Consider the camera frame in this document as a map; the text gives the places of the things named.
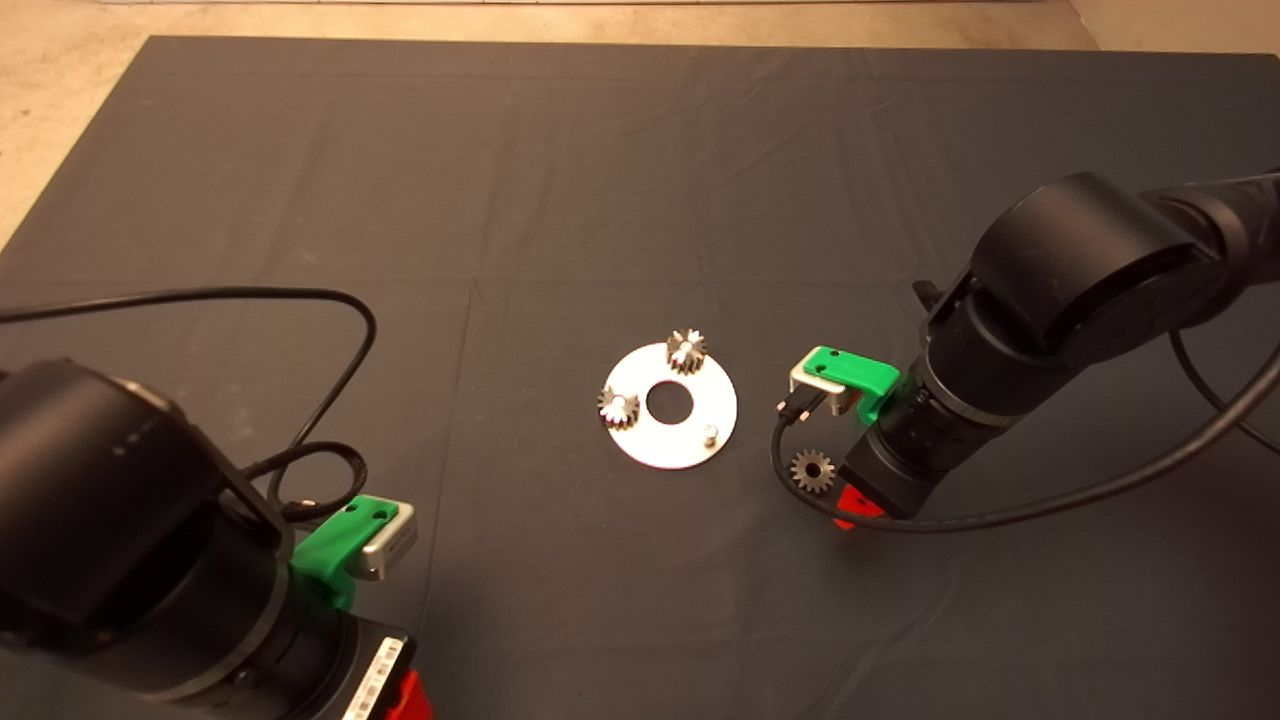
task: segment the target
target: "concrete floor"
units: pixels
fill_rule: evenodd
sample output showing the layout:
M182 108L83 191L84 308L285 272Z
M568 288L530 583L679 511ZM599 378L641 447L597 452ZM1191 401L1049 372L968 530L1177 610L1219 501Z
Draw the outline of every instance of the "concrete floor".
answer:
M4 178L0 182L0 246L8 242L150 35L1274 51L1280 40L1263 28L1280 27L1280 18L1260 22L1257 17L1257 5L1268 4L1263 0L1075 0L1073 6L1069 0L1042 0L387 6L0 0L0 178ZM1174 5L1180 9L1171 12ZM1224 19L1221 13L1211 10L1225 5L1236 6L1236 17ZM1078 9L1084 13L1084 22ZM1197 15L1212 18L1216 41L1206 45L1201 32L1206 20Z

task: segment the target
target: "black cable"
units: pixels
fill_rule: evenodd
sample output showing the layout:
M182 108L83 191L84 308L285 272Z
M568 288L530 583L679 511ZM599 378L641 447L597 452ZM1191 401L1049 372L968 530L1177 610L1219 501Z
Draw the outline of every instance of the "black cable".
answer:
M340 496L328 502L297 503L297 507L292 509L292 518L289 519L291 523L319 520L320 518L328 518L329 515L342 510L348 502L360 495L360 491L365 487L365 482L369 479L369 465L365 464L365 459L356 451L355 447L351 447L344 442L333 441L305 442L276 452L265 460L253 462L248 468L244 468L243 473L247 479L253 480L268 473L280 473L293 462L320 452L337 455L347 462L351 468L351 487L347 488L347 491Z
M813 497L800 489L800 487L792 483L791 478L787 477L786 468L782 464L782 434L788 427L791 427L791 424L795 423L796 414L790 411L790 407L787 409L788 413L783 413L783 406L781 405L778 411L782 416L778 419L778 424L773 429L773 442L769 446L769 457L773 461L773 473L778 477L778 480L782 482L782 486L787 488L787 492L809 507L813 507L814 510L837 520L845 520L846 523L852 523L858 527L870 528L873 530L890 530L899 533L956 533L982 528L995 528L1032 520L1034 518L1043 518L1046 515L1053 515L1074 507L1098 502L1100 500L1106 500L1144 486L1151 480L1172 471L1192 457L1203 452L1222 436L1231 432L1235 425L1240 423L1240 420L1243 420L1254 407L1257 407L1260 402L1267 397L1267 393L1276 387L1277 382L1280 382L1280 345L1276 345L1275 350L1271 351L1271 355L1267 357L1266 363L1262 364L1262 368L1258 369L1257 374L1254 374L1253 378L1251 378L1249 382L1240 389L1240 392L1231 398L1229 404L1226 404L1221 413L1212 416L1187 439L1178 443L1160 457L1135 470L1123 475L1116 475L1115 478L1085 488L1029 502L1027 505L1019 505L1007 510L997 510L980 515L965 515L960 518L945 518L937 520L895 520L891 518L867 518L854 512L846 512L822 502L817 497Z
M1219 397L1216 392L1213 392L1213 388L1208 387L1208 382L1204 379L1203 375L1201 375L1199 370L1196 369L1196 364L1192 363L1190 355L1187 352L1187 345L1183 343L1183 333L1180 333L1179 331L1170 332L1169 345L1171 345L1174 348L1174 357L1178 359L1178 365L1183 369L1183 373L1187 375L1187 379L1190 380L1193 386L1196 386L1196 389L1201 393L1201 397L1208 401L1208 404L1212 405L1213 409L1217 411L1221 411L1224 407L1226 407L1226 402L1221 397ZM1270 450L1271 452L1275 452L1276 455L1280 455L1280 445L1277 445L1276 441L1268 438L1266 434L1263 434L1261 430L1248 424L1247 421L1240 420L1240 423L1235 425L1235 429L1249 436L1254 442L1257 442L1262 447Z
M329 411L333 402L346 389L352 375L360 369L365 356L374 345L378 336L378 320L374 311L358 297L337 290L317 287L271 287L271 286L214 286L195 287L186 290L161 290L154 292L138 292L116 297L96 297L91 300L76 300L70 302L56 302L51 305L35 305L29 307L14 307L0 310L0 325L9 323L23 323L28 320L44 320L49 318L65 318L69 315L87 315L91 313L105 313L109 310L123 310L127 307L143 307L148 305L170 305L177 302L196 302L205 300L320 300L338 302L360 313L365 322L365 336L360 346L352 355L351 361L338 375L338 379L329 388L329 392L320 400L316 409L302 423L302 427L289 441L288 448L296 448L306 442L307 437L316 428L320 420ZM266 498L273 506L280 509L285 520L302 521L314 519L312 509L300 502L285 503L280 500L280 484L284 482L287 465L280 466L268 482Z

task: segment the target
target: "gear on disc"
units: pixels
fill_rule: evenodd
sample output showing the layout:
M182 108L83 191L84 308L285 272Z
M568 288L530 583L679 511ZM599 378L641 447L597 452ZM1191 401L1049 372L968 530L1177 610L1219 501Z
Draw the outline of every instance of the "gear on disc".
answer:
M817 450L803 450L791 457L791 479L800 489L822 495L836 482L836 465Z
M707 357L707 338L703 333L689 328L676 331L667 338L667 363L671 369L687 375L696 373Z
M640 418L640 400L634 395L613 392L605 387L595 401L600 419L613 429L630 428Z

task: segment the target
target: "cable connector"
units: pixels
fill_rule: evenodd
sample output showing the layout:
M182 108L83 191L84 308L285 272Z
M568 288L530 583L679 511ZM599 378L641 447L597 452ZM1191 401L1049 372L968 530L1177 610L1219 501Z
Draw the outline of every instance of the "cable connector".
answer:
M786 400L778 404L778 415L787 425L794 425L797 421L804 423L826 400L827 391L797 384Z

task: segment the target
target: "green gripper bracket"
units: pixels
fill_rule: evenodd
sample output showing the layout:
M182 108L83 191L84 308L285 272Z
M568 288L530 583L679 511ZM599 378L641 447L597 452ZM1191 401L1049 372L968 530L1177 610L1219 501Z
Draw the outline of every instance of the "green gripper bracket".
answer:
M879 418L884 397L893 389L893 384L901 375L897 368L887 363L824 345L809 354L804 363L804 372L860 392L858 419L864 425L870 425Z
M293 548L289 565L300 575L324 588L330 605L338 610L351 610L351 603L356 600L356 583L347 568L369 538L398 511L399 507L389 500L357 495Z

